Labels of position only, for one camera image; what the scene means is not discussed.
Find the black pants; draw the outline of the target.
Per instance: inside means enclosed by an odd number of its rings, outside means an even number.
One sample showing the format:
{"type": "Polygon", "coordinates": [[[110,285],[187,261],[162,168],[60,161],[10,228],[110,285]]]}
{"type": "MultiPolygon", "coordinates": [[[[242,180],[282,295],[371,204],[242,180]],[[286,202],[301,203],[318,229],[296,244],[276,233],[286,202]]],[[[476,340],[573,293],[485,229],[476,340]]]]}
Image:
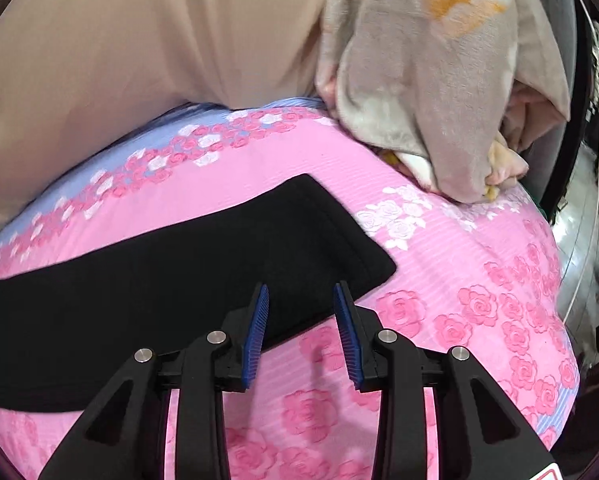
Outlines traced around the black pants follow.
{"type": "Polygon", "coordinates": [[[246,203],[0,280],[0,408],[83,410],[133,352],[177,351],[270,292],[264,345],[326,320],[396,263],[302,174],[246,203]]]}

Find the pink rose bed sheet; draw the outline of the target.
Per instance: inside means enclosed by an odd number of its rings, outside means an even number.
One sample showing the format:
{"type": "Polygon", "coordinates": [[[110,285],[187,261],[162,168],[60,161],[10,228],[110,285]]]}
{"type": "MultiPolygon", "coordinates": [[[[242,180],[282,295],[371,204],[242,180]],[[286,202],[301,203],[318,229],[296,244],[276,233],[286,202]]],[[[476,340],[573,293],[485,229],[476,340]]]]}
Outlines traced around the pink rose bed sheet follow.
{"type": "MultiPolygon", "coordinates": [[[[315,103],[190,106],[68,174],[0,233],[0,278],[243,203],[311,174],[398,269],[365,296],[383,324],[437,351],[464,346],[545,445],[579,375],[557,316],[552,232],[521,188],[457,206],[351,140],[315,103]]],[[[349,381],[333,321],[262,358],[256,386],[226,397],[237,479],[365,479],[380,398],[349,381]]]]}

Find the grey floral fleece blanket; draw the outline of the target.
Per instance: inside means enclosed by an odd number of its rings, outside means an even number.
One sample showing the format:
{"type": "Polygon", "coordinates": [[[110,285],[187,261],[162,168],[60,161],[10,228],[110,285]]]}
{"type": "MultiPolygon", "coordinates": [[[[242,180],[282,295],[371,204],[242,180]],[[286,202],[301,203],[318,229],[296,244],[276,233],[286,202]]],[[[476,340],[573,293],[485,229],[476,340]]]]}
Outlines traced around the grey floral fleece blanket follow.
{"type": "Polygon", "coordinates": [[[523,177],[571,108],[540,0],[327,0],[316,87],[357,140],[464,204],[523,177]]]}

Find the beige curtain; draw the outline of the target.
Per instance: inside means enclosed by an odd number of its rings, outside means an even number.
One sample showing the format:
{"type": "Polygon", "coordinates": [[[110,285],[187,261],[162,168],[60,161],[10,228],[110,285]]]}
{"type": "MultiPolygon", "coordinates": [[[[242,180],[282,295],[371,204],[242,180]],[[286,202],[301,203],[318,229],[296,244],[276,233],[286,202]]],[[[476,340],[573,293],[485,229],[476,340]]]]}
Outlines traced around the beige curtain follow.
{"type": "Polygon", "coordinates": [[[184,103],[313,92],[325,0],[0,0],[0,231],[184,103]]]}

